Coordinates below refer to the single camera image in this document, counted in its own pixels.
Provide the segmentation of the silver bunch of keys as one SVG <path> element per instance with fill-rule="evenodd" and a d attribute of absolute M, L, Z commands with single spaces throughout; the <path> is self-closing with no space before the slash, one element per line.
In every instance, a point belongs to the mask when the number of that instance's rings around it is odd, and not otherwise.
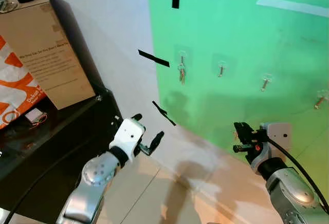
<path fill-rule="evenodd" d="M 179 82 L 181 85 L 185 85 L 186 80 L 186 66 L 184 63 L 178 64 L 178 71 L 179 71 Z"/>

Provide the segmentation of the black cabinet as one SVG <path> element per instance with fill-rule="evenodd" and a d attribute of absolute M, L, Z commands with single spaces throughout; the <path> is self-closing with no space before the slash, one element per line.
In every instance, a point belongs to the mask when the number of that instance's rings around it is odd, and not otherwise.
<path fill-rule="evenodd" d="M 121 115 L 103 88 L 64 109 L 49 99 L 36 108 L 47 114 L 37 127 L 19 118 L 0 129 L 0 208 L 54 224 L 84 164 L 108 149 Z"/>

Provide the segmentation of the brown cardboard box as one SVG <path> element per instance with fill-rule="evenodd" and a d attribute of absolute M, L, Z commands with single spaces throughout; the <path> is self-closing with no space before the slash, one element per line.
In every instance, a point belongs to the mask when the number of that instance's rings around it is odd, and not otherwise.
<path fill-rule="evenodd" d="M 18 4 L 12 12 L 0 13 L 0 36 L 54 106 L 64 109 L 95 97 L 51 0 Z"/>

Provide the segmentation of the orange and white bag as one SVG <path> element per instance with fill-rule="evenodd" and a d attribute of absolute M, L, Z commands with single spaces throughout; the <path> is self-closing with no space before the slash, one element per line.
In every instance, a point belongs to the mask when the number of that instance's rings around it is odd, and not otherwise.
<path fill-rule="evenodd" d="M 45 91 L 0 36 L 0 129 L 45 97 Z"/>

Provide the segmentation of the long white tape strip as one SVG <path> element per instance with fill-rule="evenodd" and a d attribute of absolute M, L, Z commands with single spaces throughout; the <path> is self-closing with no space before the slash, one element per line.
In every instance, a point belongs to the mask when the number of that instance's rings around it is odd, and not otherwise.
<path fill-rule="evenodd" d="M 256 5 L 329 17 L 329 8 L 287 0 L 257 0 Z"/>

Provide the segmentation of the clear glass object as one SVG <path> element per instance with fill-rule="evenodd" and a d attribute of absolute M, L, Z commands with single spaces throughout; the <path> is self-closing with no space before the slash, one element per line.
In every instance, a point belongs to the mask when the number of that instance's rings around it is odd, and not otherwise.
<path fill-rule="evenodd" d="M 19 7 L 19 4 L 10 0 L 0 0 L 0 13 L 9 13 Z"/>

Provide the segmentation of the clear adhesive wall hook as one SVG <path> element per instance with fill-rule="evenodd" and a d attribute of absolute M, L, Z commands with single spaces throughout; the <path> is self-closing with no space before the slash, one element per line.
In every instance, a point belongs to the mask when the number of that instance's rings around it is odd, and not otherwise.
<path fill-rule="evenodd" d="M 264 73 L 262 76 L 263 83 L 261 85 L 260 90 L 265 92 L 266 88 L 272 83 L 273 81 L 273 74 L 272 73 Z"/>
<path fill-rule="evenodd" d="M 318 90 L 316 92 L 317 100 L 314 104 L 314 109 L 319 109 L 322 106 L 322 104 L 327 101 L 327 93 L 328 93 L 327 89 Z"/>
<path fill-rule="evenodd" d="M 232 57 L 223 53 L 215 53 L 212 56 L 212 62 L 215 66 L 215 74 L 217 78 L 222 78 L 227 72 L 227 69 L 233 65 Z"/>
<path fill-rule="evenodd" d="M 174 45 L 175 59 L 178 64 L 190 67 L 194 62 L 194 50 L 186 45 Z"/>

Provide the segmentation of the green wall sheet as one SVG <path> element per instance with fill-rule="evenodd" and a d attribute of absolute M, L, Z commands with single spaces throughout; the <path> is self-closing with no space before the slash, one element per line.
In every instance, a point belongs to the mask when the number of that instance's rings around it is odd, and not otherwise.
<path fill-rule="evenodd" d="M 158 104 L 169 118 L 214 146 L 231 152 L 234 122 L 286 122 L 291 154 L 323 193 L 328 192 L 327 103 L 314 109 L 327 89 L 328 17 L 256 5 L 257 0 L 148 0 Z M 327 8 L 328 0 L 287 0 Z M 174 45 L 190 46 L 194 62 L 179 82 Z M 212 56 L 232 57 L 217 78 Z M 261 91 L 264 73 L 273 81 Z"/>

